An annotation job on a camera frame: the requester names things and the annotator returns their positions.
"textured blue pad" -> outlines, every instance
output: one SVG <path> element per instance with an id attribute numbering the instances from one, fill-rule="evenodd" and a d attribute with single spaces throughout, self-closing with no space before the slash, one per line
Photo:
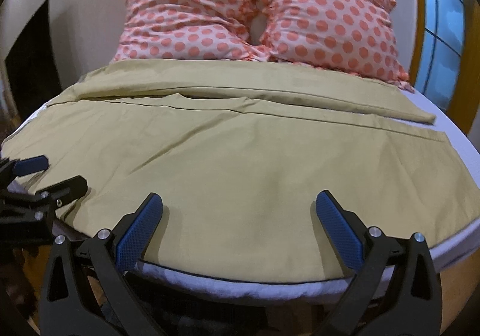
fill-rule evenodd
<path id="1" fill-rule="evenodd" d="M 318 219 L 343 263 L 358 273 L 363 266 L 363 245 L 357 235 L 325 192 L 318 194 L 315 206 Z"/>
<path id="2" fill-rule="evenodd" d="M 32 157 L 20 160 L 13 166 L 15 176 L 25 176 L 35 172 L 45 171 L 49 167 L 49 160 L 45 156 Z"/>
<path id="3" fill-rule="evenodd" d="M 163 214 L 162 199 L 155 194 L 117 245 L 115 266 L 120 273 L 132 270 Z"/>

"pillow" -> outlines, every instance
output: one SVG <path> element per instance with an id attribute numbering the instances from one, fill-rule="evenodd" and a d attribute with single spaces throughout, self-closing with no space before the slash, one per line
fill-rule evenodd
<path id="1" fill-rule="evenodd" d="M 388 13 L 395 0 L 260 0 L 260 38 L 275 59 L 303 62 L 410 88 Z"/>
<path id="2" fill-rule="evenodd" d="M 127 18 L 112 61 L 230 59 L 266 61 L 246 43 L 256 0 L 127 0 Z"/>

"bed sheet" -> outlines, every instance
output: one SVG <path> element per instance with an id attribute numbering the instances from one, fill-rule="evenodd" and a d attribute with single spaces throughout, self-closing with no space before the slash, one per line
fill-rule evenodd
<path id="1" fill-rule="evenodd" d="M 432 102 L 419 92 L 403 91 L 418 108 L 435 114 L 433 125 L 400 121 L 410 125 L 431 128 L 447 134 L 455 150 L 465 163 L 477 186 L 480 187 L 480 154 L 457 126 Z M 480 247 L 480 218 L 470 223 L 462 231 L 430 249 L 435 269 L 439 272 L 470 256 Z M 313 283 L 290 285 L 267 283 L 231 282 L 185 274 L 155 264 L 139 262 L 137 271 L 173 288 L 215 301 L 241 304 L 281 303 L 292 299 L 302 299 L 310 303 L 335 303 L 349 285 L 351 279 L 339 279 Z M 386 269 L 376 293 L 385 293 L 393 269 Z"/>

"window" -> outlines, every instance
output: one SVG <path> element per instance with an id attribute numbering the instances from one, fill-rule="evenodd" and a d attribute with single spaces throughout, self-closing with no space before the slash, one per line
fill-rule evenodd
<path id="1" fill-rule="evenodd" d="M 425 8 L 425 38 L 415 88 L 446 111 L 460 70 L 463 0 L 425 0 Z"/>

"silver bolt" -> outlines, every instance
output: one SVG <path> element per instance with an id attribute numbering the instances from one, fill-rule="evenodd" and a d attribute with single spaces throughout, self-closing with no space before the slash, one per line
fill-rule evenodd
<path id="1" fill-rule="evenodd" d="M 108 229 L 102 229 L 97 233 L 97 237 L 101 240 L 105 240 L 109 235 L 110 231 Z"/>
<path id="2" fill-rule="evenodd" d="M 36 211 L 34 217 L 37 221 L 41 221 L 43 219 L 43 213 L 41 211 Z"/>
<path id="3" fill-rule="evenodd" d="M 425 241 L 425 236 L 422 233 L 415 233 L 413 235 L 413 238 L 415 239 L 416 242 L 424 242 Z"/>
<path id="4" fill-rule="evenodd" d="M 57 237 L 55 238 L 55 244 L 63 244 L 63 242 L 65 241 L 65 236 L 64 235 L 57 235 Z"/>
<path id="5" fill-rule="evenodd" d="M 368 230 L 368 233 L 372 236 L 372 237 L 380 237 L 382 235 L 382 231 L 380 230 L 380 228 L 376 227 L 376 226 L 372 226 L 369 230 Z"/>

